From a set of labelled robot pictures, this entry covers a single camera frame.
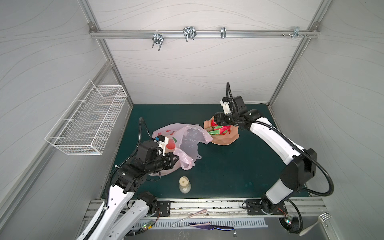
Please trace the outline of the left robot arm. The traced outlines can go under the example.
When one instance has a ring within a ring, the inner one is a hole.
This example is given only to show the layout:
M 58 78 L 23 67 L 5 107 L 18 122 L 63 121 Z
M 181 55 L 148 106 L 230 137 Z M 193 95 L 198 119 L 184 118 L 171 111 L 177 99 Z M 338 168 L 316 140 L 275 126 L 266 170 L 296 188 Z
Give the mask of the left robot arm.
M 149 226 L 133 231 L 133 227 L 147 215 L 157 210 L 157 197 L 149 192 L 141 193 L 133 205 L 122 214 L 139 187 L 147 181 L 150 174 L 170 170 L 179 157 L 166 152 L 169 142 L 162 135 L 142 141 L 142 130 L 147 125 L 139 119 L 138 142 L 134 152 L 120 165 L 115 166 L 108 179 L 109 187 L 105 189 L 104 201 L 91 222 L 78 236 L 79 240 L 123 240 L 126 237 L 143 233 Z

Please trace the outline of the pink plastic bag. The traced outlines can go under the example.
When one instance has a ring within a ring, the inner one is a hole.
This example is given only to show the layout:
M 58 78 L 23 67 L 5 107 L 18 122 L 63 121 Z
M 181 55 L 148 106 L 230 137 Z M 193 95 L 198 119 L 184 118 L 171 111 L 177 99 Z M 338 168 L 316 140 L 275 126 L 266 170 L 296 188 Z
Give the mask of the pink plastic bag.
M 172 152 L 179 157 L 174 167 L 170 170 L 162 170 L 159 173 L 151 174 L 152 176 L 166 176 L 179 168 L 182 170 L 190 170 L 195 166 L 196 160 L 201 156 L 198 154 L 198 144 L 208 144 L 213 137 L 199 125 L 188 124 L 171 124 L 160 128 L 152 133 L 152 137 L 164 136 L 169 139 L 166 145 L 166 153 Z

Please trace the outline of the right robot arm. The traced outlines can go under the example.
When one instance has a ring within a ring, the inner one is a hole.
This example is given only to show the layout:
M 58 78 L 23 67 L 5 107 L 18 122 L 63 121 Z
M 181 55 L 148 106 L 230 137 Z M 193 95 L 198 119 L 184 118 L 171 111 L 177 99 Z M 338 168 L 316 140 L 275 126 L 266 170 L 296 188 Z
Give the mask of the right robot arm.
M 292 203 L 290 198 L 301 191 L 320 197 L 328 197 L 334 193 L 334 182 L 317 161 L 317 153 L 291 141 L 258 110 L 248 110 L 241 96 L 233 96 L 230 83 L 226 84 L 226 95 L 221 99 L 220 105 L 223 111 L 214 115 L 214 121 L 219 126 L 234 126 L 250 131 L 274 150 L 286 165 L 279 179 L 260 201 L 246 203 L 243 208 L 249 214 L 273 215 L 274 212 L 283 210 L 285 202 Z M 328 182 L 329 188 L 326 192 L 314 191 L 305 186 L 316 175 L 316 170 L 320 170 Z

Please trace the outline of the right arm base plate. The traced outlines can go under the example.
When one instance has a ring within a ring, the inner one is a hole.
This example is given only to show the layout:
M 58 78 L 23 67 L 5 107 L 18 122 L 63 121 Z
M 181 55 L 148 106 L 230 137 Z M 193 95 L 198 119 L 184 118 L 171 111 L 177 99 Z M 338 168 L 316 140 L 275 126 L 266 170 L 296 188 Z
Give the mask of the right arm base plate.
M 287 215 L 287 209 L 283 201 L 278 204 L 272 204 L 268 199 L 248 199 L 242 204 L 242 209 L 247 211 L 248 215 Z

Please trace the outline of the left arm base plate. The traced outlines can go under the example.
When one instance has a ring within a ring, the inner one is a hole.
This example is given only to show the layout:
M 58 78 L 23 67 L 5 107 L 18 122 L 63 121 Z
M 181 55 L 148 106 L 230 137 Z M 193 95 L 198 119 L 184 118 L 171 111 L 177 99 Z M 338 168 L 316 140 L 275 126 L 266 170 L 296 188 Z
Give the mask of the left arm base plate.
M 155 201 L 149 208 L 148 216 L 169 217 L 170 211 L 171 201 Z

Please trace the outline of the red dragon fruit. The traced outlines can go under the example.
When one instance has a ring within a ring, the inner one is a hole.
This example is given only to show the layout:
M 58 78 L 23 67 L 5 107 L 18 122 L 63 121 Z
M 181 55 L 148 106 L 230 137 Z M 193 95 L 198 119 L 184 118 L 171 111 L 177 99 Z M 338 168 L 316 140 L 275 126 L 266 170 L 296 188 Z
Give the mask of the red dragon fruit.
M 224 136 L 231 133 L 231 126 L 219 126 L 214 119 L 212 119 L 205 130 L 213 136 Z

